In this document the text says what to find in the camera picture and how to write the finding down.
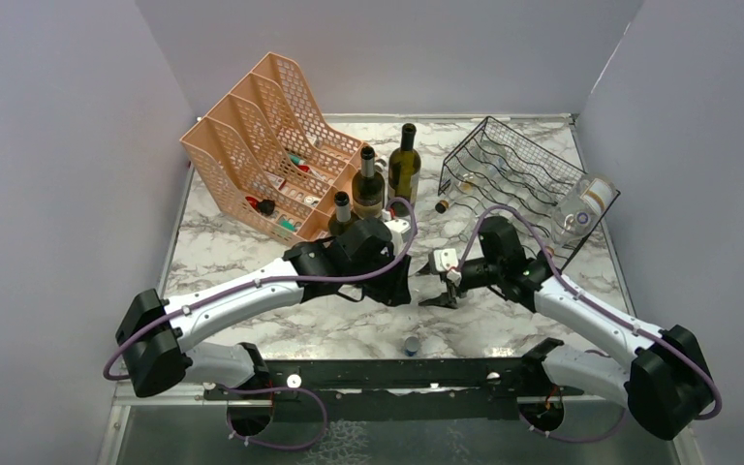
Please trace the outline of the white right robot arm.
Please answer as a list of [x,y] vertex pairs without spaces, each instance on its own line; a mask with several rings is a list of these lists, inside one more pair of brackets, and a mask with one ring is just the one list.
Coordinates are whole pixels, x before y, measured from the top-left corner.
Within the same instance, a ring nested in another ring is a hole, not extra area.
[[545,251],[527,257],[506,217],[482,214],[467,245],[479,245],[482,256],[461,258],[459,290],[487,288],[571,328],[601,350],[591,356],[564,343],[544,344],[520,368],[528,391],[543,394],[559,386],[598,395],[662,440],[722,412],[722,394],[687,328],[662,329],[608,305],[562,273]]

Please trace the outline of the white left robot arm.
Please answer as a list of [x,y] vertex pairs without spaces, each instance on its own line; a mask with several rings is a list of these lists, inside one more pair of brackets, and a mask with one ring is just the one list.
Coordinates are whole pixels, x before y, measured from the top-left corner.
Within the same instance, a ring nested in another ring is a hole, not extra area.
[[251,343],[222,347],[208,338],[265,312],[357,286],[385,306],[411,302],[409,250],[415,222],[360,220],[340,235],[299,242],[259,269],[195,294],[163,298],[154,289],[137,294],[115,339],[114,360],[135,395],[159,395],[181,383],[216,383],[250,398],[262,392],[266,370]]

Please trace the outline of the green bottle brown Primitivo label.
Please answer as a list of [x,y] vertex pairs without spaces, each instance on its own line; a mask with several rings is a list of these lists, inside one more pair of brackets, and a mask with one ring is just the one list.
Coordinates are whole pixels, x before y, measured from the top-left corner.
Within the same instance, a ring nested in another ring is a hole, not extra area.
[[347,231],[358,220],[358,216],[352,209],[351,199],[347,192],[338,191],[333,199],[335,210],[328,221],[327,228],[331,236],[337,237]]

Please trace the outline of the green wine bottle silver neck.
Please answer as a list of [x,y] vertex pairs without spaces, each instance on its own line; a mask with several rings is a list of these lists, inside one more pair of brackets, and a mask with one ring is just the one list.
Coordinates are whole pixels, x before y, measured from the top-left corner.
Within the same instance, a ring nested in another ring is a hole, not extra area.
[[375,168],[376,153],[364,145],[360,151],[360,168],[352,181],[353,210],[360,219],[378,218],[384,208],[386,182]]

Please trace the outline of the green bottle cream label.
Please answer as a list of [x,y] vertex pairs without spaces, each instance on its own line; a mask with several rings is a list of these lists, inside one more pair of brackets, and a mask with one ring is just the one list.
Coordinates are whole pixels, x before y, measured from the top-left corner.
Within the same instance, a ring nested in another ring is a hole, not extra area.
[[401,141],[388,159],[388,197],[403,198],[415,205],[419,190],[421,158],[415,149],[417,127],[413,123],[402,126]]

